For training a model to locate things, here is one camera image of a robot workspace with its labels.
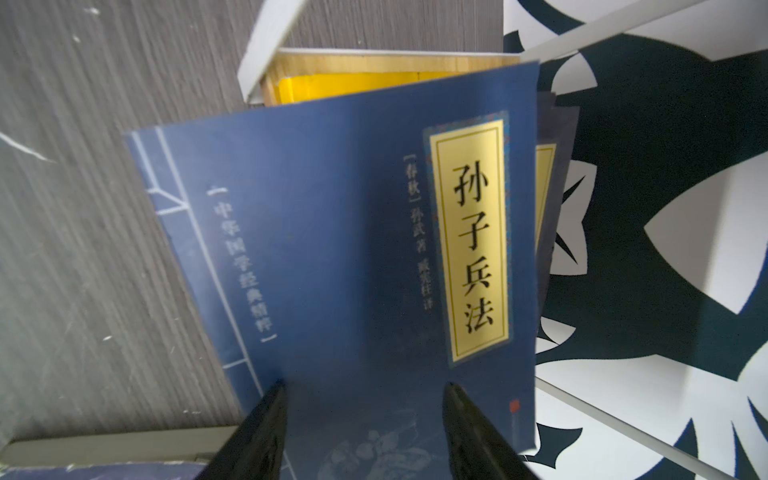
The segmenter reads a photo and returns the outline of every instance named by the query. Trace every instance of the book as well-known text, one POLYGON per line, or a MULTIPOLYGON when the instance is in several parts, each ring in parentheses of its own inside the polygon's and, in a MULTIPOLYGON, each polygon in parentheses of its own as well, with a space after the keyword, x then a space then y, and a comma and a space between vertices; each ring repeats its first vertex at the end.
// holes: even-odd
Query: book
POLYGON ((205 464, 195 462, 138 462, 109 465, 84 465, 67 467, 6 467, 3 477, 8 480, 194 480, 205 464))
POLYGON ((563 189, 571 163, 578 107, 555 107, 555 94, 538 94, 538 134, 536 140, 536 265, 538 305, 544 309, 549 287, 552 251, 557 238, 563 189))
MULTIPOLYGON (((517 61, 515 57, 494 55, 403 57, 402 52, 361 55, 359 51, 281 48, 261 86, 265 104, 274 106, 445 78, 504 64, 516 65, 517 61)), ((547 296, 561 192, 578 123, 578 108, 555 108, 556 97, 554 92, 540 91, 536 103, 535 240, 540 312, 547 296)))
POLYGON ((284 478, 448 478, 448 381, 534 445, 537 75, 127 136, 243 409, 287 384, 284 478))

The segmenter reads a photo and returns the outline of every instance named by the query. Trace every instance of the book stack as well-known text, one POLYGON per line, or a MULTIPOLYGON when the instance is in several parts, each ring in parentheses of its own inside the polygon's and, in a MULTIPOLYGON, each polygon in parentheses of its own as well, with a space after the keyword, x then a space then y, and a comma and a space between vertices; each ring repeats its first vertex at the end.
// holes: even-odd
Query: book stack
POLYGON ((535 337, 578 109, 512 55, 280 50, 265 108, 127 136, 285 478, 448 478, 441 398, 534 445, 535 337))

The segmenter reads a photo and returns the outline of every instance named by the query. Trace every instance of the black and white pattern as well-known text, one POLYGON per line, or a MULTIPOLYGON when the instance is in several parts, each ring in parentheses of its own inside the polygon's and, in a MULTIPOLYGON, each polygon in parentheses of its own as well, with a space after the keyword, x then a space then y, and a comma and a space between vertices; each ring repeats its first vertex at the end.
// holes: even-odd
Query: black and white pattern
POLYGON ((589 415, 536 390, 536 448, 523 452, 543 480, 636 478, 662 456, 589 415))
MULTIPOLYGON (((505 48, 628 3, 505 0, 505 48)), ((741 479, 768 478, 766 22, 766 2, 708 0, 550 61, 539 80, 581 117, 537 376, 741 479)), ((561 459, 615 441, 582 428, 542 478, 594 478, 602 464, 561 459)), ((694 477, 661 457, 622 465, 606 478, 694 477)))

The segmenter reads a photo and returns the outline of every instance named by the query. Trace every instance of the yellow title label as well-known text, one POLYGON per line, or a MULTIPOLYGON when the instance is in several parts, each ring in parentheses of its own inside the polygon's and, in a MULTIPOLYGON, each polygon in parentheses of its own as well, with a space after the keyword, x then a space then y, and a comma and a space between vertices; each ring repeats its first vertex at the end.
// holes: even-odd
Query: yellow title label
POLYGON ((544 222, 544 208, 547 205, 549 192, 549 179, 552 176, 554 165, 555 144, 536 146, 536 247, 538 248, 538 234, 541 232, 541 224, 544 222))
POLYGON ((453 361, 509 338, 504 121, 429 137, 453 361))

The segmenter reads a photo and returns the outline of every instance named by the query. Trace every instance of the wooden surface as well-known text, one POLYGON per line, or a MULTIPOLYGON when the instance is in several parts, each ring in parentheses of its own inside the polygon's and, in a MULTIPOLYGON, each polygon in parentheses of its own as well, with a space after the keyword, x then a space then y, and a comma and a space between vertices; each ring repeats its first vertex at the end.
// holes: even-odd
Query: wooden surface
MULTIPOLYGON (((0 445, 241 413, 124 146, 245 108, 259 2, 0 2, 0 445)), ((501 0, 312 0, 288 46, 501 51, 501 0)))

